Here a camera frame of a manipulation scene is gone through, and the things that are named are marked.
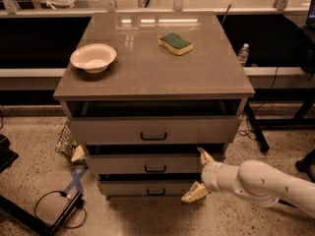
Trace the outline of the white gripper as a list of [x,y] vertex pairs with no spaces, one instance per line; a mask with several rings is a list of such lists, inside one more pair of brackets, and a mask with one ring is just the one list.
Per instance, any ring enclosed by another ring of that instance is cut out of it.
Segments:
[[181,198],[183,203],[193,203],[201,200],[210,192],[237,193],[241,190],[238,177],[238,166],[226,165],[215,161],[202,147],[198,147],[201,154],[202,183],[196,181],[190,190]]

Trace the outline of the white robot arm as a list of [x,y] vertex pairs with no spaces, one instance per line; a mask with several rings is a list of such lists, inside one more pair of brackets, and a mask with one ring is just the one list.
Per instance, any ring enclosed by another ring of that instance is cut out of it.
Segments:
[[196,181],[181,198],[193,203],[210,192],[230,192],[257,207],[272,207],[285,201],[315,217],[315,184],[287,175],[258,160],[246,160],[240,165],[227,165],[214,160],[199,147],[203,170],[201,181]]

